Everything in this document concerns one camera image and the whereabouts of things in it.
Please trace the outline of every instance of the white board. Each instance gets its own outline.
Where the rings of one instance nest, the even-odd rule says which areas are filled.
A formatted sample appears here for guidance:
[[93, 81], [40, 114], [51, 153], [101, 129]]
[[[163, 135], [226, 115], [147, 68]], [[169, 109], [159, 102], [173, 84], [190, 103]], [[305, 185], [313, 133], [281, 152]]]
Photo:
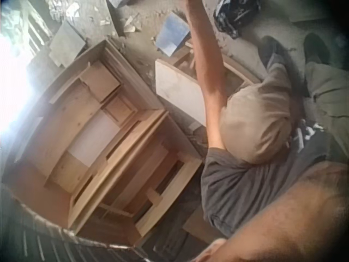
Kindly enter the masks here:
[[205, 106], [197, 80], [178, 68], [155, 61], [157, 94], [206, 126]]
[[70, 145], [68, 152], [90, 167], [120, 128], [99, 111]]

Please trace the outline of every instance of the raised arm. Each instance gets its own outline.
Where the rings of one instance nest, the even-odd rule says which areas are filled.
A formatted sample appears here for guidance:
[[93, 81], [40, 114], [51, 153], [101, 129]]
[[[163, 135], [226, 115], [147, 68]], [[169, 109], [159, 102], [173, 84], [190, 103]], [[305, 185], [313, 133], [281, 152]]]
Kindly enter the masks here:
[[184, 2], [194, 46], [197, 79], [205, 103], [208, 146], [225, 149], [219, 132], [220, 111], [227, 102], [222, 54], [202, 0]]

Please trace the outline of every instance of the blue object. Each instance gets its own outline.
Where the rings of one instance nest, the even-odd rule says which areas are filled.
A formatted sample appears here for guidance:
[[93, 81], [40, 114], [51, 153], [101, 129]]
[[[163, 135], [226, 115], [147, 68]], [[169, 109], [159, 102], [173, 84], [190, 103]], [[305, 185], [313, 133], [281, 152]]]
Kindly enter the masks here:
[[168, 56], [172, 56], [189, 32], [188, 24], [175, 13], [171, 13], [166, 18], [155, 45]]

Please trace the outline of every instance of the plywood panel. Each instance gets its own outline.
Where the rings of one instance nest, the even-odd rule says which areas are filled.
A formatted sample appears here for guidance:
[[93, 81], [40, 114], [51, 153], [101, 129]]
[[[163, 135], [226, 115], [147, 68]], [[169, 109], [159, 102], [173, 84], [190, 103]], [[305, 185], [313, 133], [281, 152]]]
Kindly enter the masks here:
[[102, 102], [120, 85], [120, 82], [100, 62], [93, 63], [80, 76], [99, 102]]
[[67, 227], [70, 194], [46, 178], [31, 163], [21, 162], [9, 176], [8, 186], [21, 203], [48, 221]]
[[155, 74], [157, 94], [206, 126], [205, 106], [197, 80], [159, 59], [155, 61]]
[[136, 111], [132, 103], [122, 93], [115, 96], [105, 107], [118, 126], [122, 126]]
[[87, 170], [87, 166], [66, 152], [52, 171], [50, 179], [72, 193]]
[[77, 136], [68, 151], [90, 167], [119, 131], [120, 128], [113, 120], [100, 110]]
[[28, 150], [30, 161], [48, 177], [100, 104], [82, 84], [76, 86], [50, 114]]

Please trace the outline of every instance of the shoe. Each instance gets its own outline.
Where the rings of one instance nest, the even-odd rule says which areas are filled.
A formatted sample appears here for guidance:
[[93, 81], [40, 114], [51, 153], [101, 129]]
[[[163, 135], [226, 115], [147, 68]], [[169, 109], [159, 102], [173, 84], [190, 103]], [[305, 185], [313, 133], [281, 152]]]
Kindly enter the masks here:
[[[266, 69], [270, 68], [274, 63], [285, 64], [285, 61], [283, 59], [285, 49], [275, 38], [271, 36], [262, 38], [261, 44], [258, 46], [258, 54]], [[273, 54], [277, 54], [278, 58], [270, 61]]]
[[329, 64], [330, 53], [322, 39], [314, 33], [308, 34], [304, 39], [305, 64], [315, 62]]

